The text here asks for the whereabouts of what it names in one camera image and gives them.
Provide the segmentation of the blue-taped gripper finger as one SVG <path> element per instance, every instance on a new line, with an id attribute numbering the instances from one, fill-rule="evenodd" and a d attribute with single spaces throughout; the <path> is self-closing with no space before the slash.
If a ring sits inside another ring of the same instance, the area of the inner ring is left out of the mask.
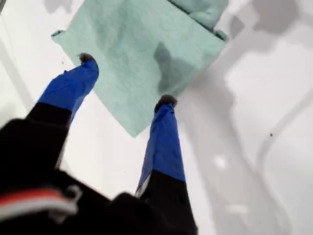
<path id="1" fill-rule="evenodd" d="M 96 60 L 79 54 L 80 65 L 53 78 L 26 116 L 26 120 L 69 130 L 76 112 L 99 77 Z"/>
<path id="2" fill-rule="evenodd" d="M 177 100 L 163 95 L 154 108 L 136 196 L 186 235 L 196 235 L 185 180 L 179 132 L 175 117 Z"/>

